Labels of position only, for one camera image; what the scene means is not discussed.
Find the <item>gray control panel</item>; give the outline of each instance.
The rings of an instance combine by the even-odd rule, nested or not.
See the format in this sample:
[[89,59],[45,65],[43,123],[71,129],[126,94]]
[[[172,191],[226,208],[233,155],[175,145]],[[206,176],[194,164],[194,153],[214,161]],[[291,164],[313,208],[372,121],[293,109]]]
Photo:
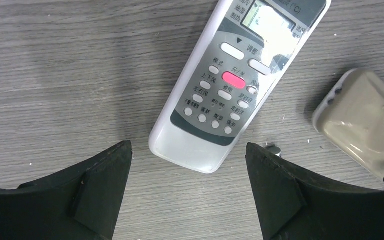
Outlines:
[[171,122],[211,143],[230,145],[325,6],[324,0],[233,1]]

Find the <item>wooden table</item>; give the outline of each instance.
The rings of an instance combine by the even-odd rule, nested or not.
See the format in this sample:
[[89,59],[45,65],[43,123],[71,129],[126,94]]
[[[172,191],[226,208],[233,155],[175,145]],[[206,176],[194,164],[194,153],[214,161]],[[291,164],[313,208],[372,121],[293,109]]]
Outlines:
[[122,140],[134,160],[115,240],[262,239],[248,142],[358,186],[384,184],[310,123],[347,70],[384,80],[384,1],[334,0],[228,159],[201,174],[155,157],[148,135],[216,0],[0,0],[0,188]]

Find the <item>pink button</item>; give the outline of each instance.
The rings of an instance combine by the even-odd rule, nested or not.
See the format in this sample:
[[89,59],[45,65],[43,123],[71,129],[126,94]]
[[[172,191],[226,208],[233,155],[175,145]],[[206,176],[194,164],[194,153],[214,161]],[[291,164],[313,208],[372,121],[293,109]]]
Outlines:
[[243,89],[245,88],[245,81],[234,75],[233,73],[231,72],[228,72],[226,71],[225,73],[223,73],[223,75],[221,76],[221,78],[228,84],[232,85],[233,87],[237,88],[237,89]]

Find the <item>white button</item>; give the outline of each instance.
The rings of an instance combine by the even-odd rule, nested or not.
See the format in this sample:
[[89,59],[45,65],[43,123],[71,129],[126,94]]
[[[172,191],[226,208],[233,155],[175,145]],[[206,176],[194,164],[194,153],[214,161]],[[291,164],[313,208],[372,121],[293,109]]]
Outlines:
[[198,120],[201,123],[205,123],[205,121],[207,120],[207,117],[205,115],[201,114],[201,115],[198,116]]
[[242,60],[245,57],[245,54],[241,52],[239,49],[236,47],[230,45],[227,42],[223,42],[220,46],[221,50],[230,56],[234,57],[237,60]]
[[192,109],[190,107],[185,108],[184,114],[188,117],[191,116],[192,115]]
[[223,91],[223,90],[218,90],[218,95],[226,100],[231,100],[232,99],[232,95],[230,95],[228,92],[226,91]]
[[200,96],[200,95],[198,95],[198,94],[194,94],[194,95],[192,96],[192,99],[193,99],[195,102],[197,102],[197,103],[202,103],[202,102],[204,101],[203,97]]
[[208,70],[212,73],[212,74],[219,74],[219,69],[216,67],[216,66],[209,66]]
[[235,121],[239,121],[239,120],[241,120],[241,116],[239,116],[238,114],[236,114],[236,113],[234,113],[234,112],[232,112],[232,113],[230,114],[230,118],[232,118],[232,119],[235,120]]
[[227,126],[227,127],[224,128],[224,132],[226,134],[231,134],[232,133],[232,128],[230,126]]
[[241,107],[243,109],[247,109],[248,108],[248,102],[246,102],[244,100],[237,101],[237,104],[239,105],[239,107]]
[[220,124],[219,124],[218,121],[212,121],[211,126],[212,126],[214,129],[218,129],[219,126],[220,126]]
[[261,62],[255,60],[255,59],[249,60],[248,65],[263,75],[269,75],[272,73],[272,70],[270,70],[270,68],[268,66],[262,64]]
[[255,88],[255,87],[253,87],[253,86],[248,86],[248,87],[246,88],[246,90],[247,90],[248,93],[250,93],[250,94],[256,94],[256,93],[258,93],[257,88]]
[[209,90],[209,89],[211,88],[211,84],[210,84],[209,82],[207,82],[207,81],[201,81],[201,82],[199,83],[199,85],[200,85],[202,88],[206,89],[206,90]]

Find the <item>air conditioner remote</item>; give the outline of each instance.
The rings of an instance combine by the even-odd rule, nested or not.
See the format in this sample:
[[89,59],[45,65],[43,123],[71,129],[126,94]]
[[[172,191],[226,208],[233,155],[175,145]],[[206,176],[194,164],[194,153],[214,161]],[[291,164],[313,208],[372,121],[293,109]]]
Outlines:
[[220,0],[149,136],[152,153],[215,172],[330,4]]

